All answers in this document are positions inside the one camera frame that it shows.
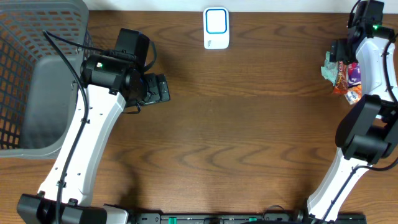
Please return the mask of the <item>purple red pad package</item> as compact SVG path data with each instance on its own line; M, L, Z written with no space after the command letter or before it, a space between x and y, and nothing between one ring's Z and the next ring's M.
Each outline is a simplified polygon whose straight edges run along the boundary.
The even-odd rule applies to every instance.
M347 81L349 88L361 84L361 71L358 63L352 63L348 65Z

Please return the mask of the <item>teal snack wrapper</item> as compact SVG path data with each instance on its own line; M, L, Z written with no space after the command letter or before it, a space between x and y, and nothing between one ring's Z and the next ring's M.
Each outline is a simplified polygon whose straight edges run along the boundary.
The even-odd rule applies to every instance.
M324 79L332 82L333 86L336 85L338 78L338 63L330 61L329 51L326 51L324 66L321 67L321 74Z

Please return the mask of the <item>orange snack bar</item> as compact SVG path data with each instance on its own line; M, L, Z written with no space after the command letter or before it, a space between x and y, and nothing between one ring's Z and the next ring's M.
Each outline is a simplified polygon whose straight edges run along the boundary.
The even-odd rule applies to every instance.
M334 85L333 94L336 95L344 95L348 92L348 82L347 82L347 66L339 61L338 65L338 74L336 78L336 83Z

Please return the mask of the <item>orange tissue pack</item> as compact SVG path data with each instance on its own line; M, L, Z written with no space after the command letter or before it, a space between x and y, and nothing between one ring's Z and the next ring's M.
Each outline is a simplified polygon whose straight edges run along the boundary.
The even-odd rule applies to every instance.
M356 85L348 88L345 93L345 98L350 105L356 104L362 97L361 85Z

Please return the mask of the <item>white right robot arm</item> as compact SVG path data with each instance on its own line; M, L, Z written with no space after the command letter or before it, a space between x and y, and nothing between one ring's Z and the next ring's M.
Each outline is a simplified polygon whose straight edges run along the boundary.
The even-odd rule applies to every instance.
M364 223L364 217L340 216L342 204L367 171L384 172L397 165L376 167L397 147L397 32L383 26L383 9L382 1L357 1L349 14L347 38L331 45L331 62L359 65L362 97L340 122L333 163L295 223Z

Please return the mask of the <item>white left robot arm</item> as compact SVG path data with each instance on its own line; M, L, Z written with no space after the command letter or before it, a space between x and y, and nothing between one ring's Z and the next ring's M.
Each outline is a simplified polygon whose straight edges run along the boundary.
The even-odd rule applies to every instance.
M121 52L94 54L81 66L82 89L52 170L37 194L21 195L25 223L133 223L117 205L92 207L96 173L113 126L125 108L170 100L164 74Z

